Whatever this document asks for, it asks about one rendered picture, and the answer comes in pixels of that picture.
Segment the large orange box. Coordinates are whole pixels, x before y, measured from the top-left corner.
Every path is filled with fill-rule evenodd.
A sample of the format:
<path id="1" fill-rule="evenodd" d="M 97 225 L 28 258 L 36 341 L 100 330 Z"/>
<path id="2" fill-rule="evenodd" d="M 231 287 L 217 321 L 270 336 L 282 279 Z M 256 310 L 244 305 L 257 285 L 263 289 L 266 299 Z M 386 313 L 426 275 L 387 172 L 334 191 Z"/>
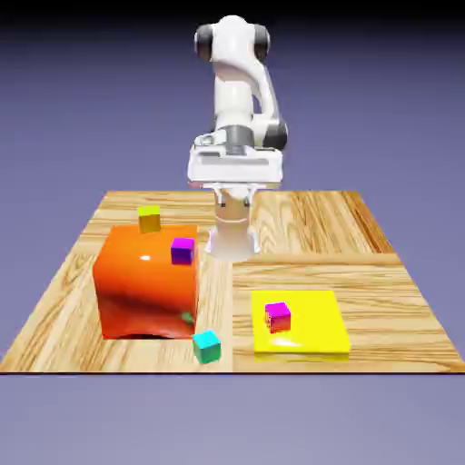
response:
<path id="1" fill-rule="evenodd" d="M 93 267 L 102 335 L 106 340 L 155 336 L 187 340 L 195 332 L 197 257 L 172 262 L 172 243 L 192 241 L 195 225 L 164 225 L 141 233 L 136 225 L 114 226 Z"/>

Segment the small purple cube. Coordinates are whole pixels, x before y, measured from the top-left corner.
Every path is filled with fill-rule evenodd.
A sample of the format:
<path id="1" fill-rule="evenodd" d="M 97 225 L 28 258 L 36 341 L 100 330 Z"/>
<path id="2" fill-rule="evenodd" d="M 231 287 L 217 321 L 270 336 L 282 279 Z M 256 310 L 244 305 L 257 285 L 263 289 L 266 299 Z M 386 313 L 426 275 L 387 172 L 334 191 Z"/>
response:
<path id="1" fill-rule="evenodd" d="M 171 243 L 172 264 L 192 264 L 194 257 L 194 245 L 194 238 L 174 238 Z"/>

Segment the small magenta cube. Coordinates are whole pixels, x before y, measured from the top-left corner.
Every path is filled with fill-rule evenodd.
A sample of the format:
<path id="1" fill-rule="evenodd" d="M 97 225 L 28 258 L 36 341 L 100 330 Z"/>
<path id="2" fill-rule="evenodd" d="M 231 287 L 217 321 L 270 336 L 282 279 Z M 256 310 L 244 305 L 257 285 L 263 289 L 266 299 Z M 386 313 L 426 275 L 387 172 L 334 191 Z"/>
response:
<path id="1" fill-rule="evenodd" d="M 265 322 L 270 333 L 289 331 L 292 314 L 285 302 L 272 302 L 265 305 Z"/>

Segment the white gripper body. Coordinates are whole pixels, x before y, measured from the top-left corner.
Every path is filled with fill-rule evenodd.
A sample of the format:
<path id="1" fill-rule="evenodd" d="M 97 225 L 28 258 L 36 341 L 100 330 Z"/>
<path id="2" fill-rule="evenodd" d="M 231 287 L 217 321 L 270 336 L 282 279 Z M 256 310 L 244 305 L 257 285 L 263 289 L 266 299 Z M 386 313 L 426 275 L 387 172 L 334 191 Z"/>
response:
<path id="1" fill-rule="evenodd" d="M 187 177 L 191 183 L 248 183 L 275 185 L 283 178 L 282 153 L 244 147 L 244 154 L 229 154 L 224 145 L 193 146 Z"/>

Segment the large yellow box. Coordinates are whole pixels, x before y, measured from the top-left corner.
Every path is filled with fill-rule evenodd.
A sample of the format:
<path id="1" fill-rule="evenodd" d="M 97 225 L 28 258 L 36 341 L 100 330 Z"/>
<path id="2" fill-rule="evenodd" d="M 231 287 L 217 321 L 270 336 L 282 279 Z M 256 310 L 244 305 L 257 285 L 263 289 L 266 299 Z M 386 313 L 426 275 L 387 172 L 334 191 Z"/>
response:
<path id="1" fill-rule="evenodd" d="M 266 307 L 284 303 L 291 314 L 288 331 L 272 333 Z M 351 344 L 332 291 L 253 291 L 253 348 L 257 353 L 343 354 Z"/>

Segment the small cyan cube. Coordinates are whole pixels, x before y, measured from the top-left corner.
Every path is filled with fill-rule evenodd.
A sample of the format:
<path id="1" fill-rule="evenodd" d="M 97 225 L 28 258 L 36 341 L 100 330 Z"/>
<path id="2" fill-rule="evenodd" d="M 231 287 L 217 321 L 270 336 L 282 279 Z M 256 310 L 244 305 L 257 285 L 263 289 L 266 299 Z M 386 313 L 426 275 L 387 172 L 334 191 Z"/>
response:
<path id="1" fill-rule="evenodd" d="M 221 341 L 212 330 L 196 333 L 193 335 L 193 353 L 201 364 L 218 361 L 222 354 Z"/>

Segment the small yellow cube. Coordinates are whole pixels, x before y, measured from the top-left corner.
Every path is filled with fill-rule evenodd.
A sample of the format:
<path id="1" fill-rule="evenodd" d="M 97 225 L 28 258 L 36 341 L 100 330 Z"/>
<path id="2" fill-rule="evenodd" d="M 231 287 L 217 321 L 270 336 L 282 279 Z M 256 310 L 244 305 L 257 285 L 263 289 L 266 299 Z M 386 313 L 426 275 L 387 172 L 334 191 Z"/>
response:
<path id="1" fill-rule="evenodd" d="M 161 215 L 158 205 L 145 205 L 137 208 L 140 233 L 154 233 L 161 230 Z"/>

